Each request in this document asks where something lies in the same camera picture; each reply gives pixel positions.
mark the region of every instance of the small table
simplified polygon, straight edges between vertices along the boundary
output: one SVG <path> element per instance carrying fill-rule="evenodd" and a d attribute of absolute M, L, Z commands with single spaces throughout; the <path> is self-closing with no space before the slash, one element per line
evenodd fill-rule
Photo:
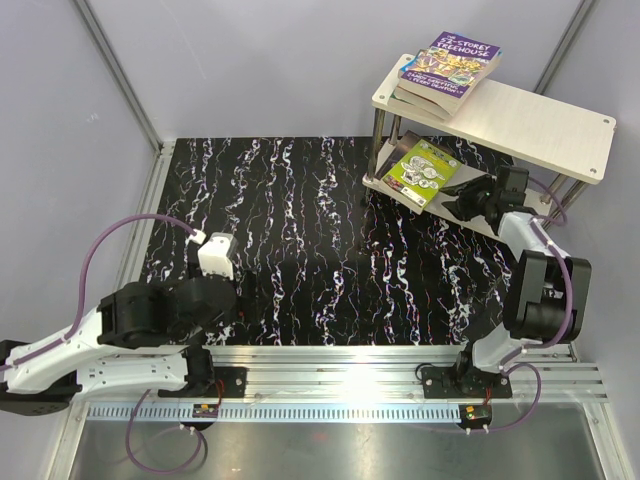
<path fill-rule="evenodd" d="M 573 185 L 561 200 L 565 209 L 575 202 L 587 185 L 595 185 L 604 177 L 615 132 L 614 118 L 490 79 L 482 80 L 456 115 L 447 121 L 428 112 L 418 113 L 415 108 L 388 105 L 398 84 L 398 70 L 413 58 L 410 54 L 402 55 L 371 99 L 375 107 L 375 118 L 372 154 L 367 174 L 362 180 L 366 187 L 380 191 L 380 181 L 376 180 L 375 172 L 396 145 L 402 118 L 558 172 L 549 186 L 553 193 L 568 178 L 573 178 Z M 391 137 L 381 146 L 386 112 L 394 114 L 393 125 Z M 464 166 L 449 183 L 456 185 L 484 174 L 485 172 Z M 549 195 L 541 195 L 534 190 L 528 190 L 527 193 L 526 205 L 533 207 L 539 214 L 546 215 L 550 210 Z M 447 199 L 446 196 L 437 195 L 426 211 L 460 223 L 442 207 L 442 201 Z M 551 217 L 559 215 L 558 208 L 551 211 Z M 483 218 L 461 224 L 495 238 Z"/>

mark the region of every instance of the metal table leg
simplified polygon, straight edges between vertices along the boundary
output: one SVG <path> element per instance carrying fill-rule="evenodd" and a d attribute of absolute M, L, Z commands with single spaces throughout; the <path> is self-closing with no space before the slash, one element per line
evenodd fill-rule
<path fill-rule="evenodd" d="M 578 197 L 582 195 L 582 192 L 587 189 L 587 186 L 587 183 L 581 180 L 576 180 L 575 183 L 571 185 L 571 188 L 567 190 L 564 197 L 562 197 L 562 200 L 560 201 L 562 207 L 567 210 L 571 205 L 573 205 Z M 560 209 L 557 207 L 554 208 L 549 216 L 553 219 L 558 218 L 560 216 Z M 549 226 L 551 226 L 551 222 L 548 220 L 542 224 L 542 227 L 545 229 L 549 228 Z"/>
<path fill-rule="evenodd" d="M 549 190 L 555 194 L 558 190 L 562 188 L 562 185 L 564 185 L 564 182 L 566 182 L 568 179 L 569 177 L 567 177 L 566 175 L 559 174 L 555 178 L 555 180 L 551 182 L 551 185 L 549 185 Z M 549 195 L 548 193 L 545 193 L 540 197 L 540 202 L 544 203 L 545 205 L 549 205 L 549 203 L 551 202 L 551 195 Z"/>
<path fill-rule="evenodd" d="M 384 114 L 385 111 L 379 108 L 375 110 L 375 117 L 373 120 L 373 136 L 371 137 L 371 153 L 369 154 L 369 166 L 367 168 L 367 179 L 373 179 L 376 173 L 376 166 L 378 163 L 378 152 L 380 152 L 380 144 L 382 143 L 382 128 L 384 127 Z"/>
<path fill-rule="evenodd" d="M 400 135 L 401 121 L 402 121 L 402 117 L 400 115 L 393 116 L 393 123 L 391 124 L 391 138 L 389 138 L 389 143 L 391 145 L 398 144 L 398 136 Z"/>

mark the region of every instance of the black marble surface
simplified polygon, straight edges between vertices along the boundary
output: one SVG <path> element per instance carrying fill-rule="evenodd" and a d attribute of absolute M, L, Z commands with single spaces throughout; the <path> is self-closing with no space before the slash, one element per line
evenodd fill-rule
<path fill-rule="evenodd" d="M 455 137 L 432 141 L 481 170 L 511 162 Z M 237 275 L 255 272 L 262 292 L 260 318 L 220 325 L 211 344 L 455 344 L 500 321 L 513 261 L 506 246 L 384 195 L 365 198 L 369 145 L 178 140 L 158 212 L 235 235 Z M 141 279 L 184 278 L 195 261 L 185 240 L 156 223 Z"/>

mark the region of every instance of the book title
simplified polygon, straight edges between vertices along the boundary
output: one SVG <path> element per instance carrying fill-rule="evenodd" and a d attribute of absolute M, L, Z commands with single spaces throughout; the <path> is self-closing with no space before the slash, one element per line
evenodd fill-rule
<path fill-rule="evenodd" d="M 419 83 L 420 85 L 424 85 L 425 87 L 432 87 L 443 92 L 448 93 L 459 93 L 460 87 L 455 85 L 448 80 L 441 80 L 439 78 L 434 78 L 431 76 L 422 75 L 419 72 L 407 71 L 405 74 L 407 80 L 411 80 L 412 82 Z"/>
<path fill-rule="evenodd" d="M 447 35 L 442 37 L 436 43 L 438 48 L 445 48 L 450 52 L 465 53 L 474 57 L 489 57 L 489 49 L 491 45 L 472 42 L 467 39 L 460 39 L 455 35 Z"/>

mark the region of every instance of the white cable clip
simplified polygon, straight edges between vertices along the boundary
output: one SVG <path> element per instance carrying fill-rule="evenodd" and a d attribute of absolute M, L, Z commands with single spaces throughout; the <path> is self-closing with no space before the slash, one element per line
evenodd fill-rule
<path fill-rule="evenodd" d="M 207 234 L 201 230 L 196 230 L 196 229 L 194 229 L 194 232 L 196 232 L 196 234 L 189 235 L 189 238 L 187 238 L 187 241 L 196 243 L 198 245 L 202 245 L 205 239 L 207 238 Z"/>

